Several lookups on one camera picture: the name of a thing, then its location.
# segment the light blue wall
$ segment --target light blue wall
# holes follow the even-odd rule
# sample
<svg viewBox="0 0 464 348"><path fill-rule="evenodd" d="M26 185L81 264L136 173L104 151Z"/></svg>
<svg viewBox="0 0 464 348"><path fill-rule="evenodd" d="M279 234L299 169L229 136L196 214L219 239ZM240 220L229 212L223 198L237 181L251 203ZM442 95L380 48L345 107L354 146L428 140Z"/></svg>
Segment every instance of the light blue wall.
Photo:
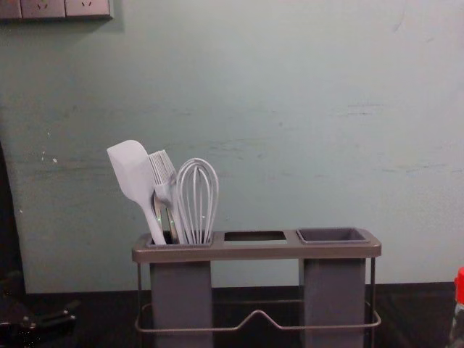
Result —
<svg viewBox="0 0 464 348"><path fill-rule="evenodd" d="M29 292L134 288L146 223L105 151L128 138L215 166L217 229L355 225L383 242L380 282L453 279L463 0L119 0L115 16L0 27ZM294 265L218 263L213 283L293 284Z"/></svg>

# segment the gray container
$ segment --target gray container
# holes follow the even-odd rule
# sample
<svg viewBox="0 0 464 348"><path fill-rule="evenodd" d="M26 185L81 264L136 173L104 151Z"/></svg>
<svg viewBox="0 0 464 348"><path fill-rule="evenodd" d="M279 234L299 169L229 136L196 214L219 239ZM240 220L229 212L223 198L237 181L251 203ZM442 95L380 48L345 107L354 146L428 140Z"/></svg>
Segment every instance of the gray container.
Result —
<svg viewBox="0 0 464 348"><path fill-rule="evenodd" d="M136 327L156 335L156 348L212 348L212 332L237 331L261 315L279 330L302 331L304 348L362 348L365 329L371 329L372 342L380 323L371 306L365 324L365 259L371 258L375 270L380 254L378 239L356 228L215 232L209 245L183 246L155 246L145 235L132 256L139 267L150 267L155 329ZM276 259L300 260L300 325L282 327L258 310L234 328L212 328L211 261ZM375 272L371 275L374 285ZM374 303L373 291L370 300Z"/></svg>

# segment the plastic bottle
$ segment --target plastic bottle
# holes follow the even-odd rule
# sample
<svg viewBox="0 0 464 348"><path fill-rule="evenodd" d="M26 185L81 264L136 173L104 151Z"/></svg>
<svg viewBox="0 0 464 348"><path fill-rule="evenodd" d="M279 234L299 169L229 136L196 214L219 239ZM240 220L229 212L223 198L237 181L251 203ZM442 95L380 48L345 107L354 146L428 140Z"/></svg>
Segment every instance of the plastic bottle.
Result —
<svg viewBox="0 0 464 348"><path fill-rule="evenodd" d="M464 348L464 267L459 269L455 284L456 309L447 348Z"/></svg>

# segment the red bottle cap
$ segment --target red bottle cap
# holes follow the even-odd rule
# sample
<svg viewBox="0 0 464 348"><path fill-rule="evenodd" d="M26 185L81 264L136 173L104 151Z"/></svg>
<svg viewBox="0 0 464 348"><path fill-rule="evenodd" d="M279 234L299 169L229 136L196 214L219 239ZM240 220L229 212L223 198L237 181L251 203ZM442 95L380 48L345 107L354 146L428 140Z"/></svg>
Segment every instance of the red bottle cap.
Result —
<svg viewBox="0 0 464 348"><path fill-rule="evenodd" d="M455 279L456 284L456 301L464 304L464 267L459 269Z"/></svg>

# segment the wall socket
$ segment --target wall socket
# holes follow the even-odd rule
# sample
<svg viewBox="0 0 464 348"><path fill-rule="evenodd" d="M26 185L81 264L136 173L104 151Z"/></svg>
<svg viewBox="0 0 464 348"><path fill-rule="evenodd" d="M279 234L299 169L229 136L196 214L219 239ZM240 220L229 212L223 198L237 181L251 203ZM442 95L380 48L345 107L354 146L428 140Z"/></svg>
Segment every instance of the wall socket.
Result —
<svg viewBox="0 0 464 348"><path fill-rule="evenodd" d="M64 0L21 0L21 7L22 18L66 17Z"/></svg>
<svg viewBox="0 0 464 348"><path fill-rule="evenodd" d="M66 17L111 17L109 0L65 0Z"/></svg>
<svg viewBox="0 0 464 348"><path fill-rule="evenodd" d="M0 20L17 20L20 18L20 0L0 0Z"/></svg>

